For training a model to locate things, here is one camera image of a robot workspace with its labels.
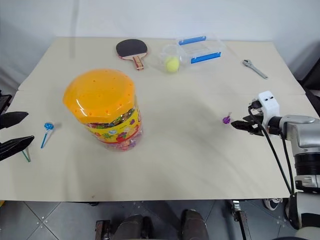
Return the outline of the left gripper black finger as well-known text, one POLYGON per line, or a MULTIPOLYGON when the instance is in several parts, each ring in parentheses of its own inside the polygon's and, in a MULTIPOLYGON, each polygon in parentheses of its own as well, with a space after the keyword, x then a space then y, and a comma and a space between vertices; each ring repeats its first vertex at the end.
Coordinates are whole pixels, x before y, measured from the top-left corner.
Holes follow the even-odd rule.
POLYGON ((0 160, 3 161, 21 151, 24 151, 34 140, 34 136, 14 138, 0 144, 0 160))
POLYGON ((6 112, 0 116, 0 129, 19 124, 28 115, 25 111, 6 112))

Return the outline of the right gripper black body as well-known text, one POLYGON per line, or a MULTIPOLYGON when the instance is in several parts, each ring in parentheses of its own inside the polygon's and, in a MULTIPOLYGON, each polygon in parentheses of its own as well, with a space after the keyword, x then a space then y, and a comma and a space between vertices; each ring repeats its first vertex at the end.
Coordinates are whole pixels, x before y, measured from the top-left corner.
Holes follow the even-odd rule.
POLYGON ((264 120, 264 113, 262 111, 262 104, 258 100, 253 100, 251 104, 248 106, 248 113, 251 119, 257 123, 262 125, 264 120))

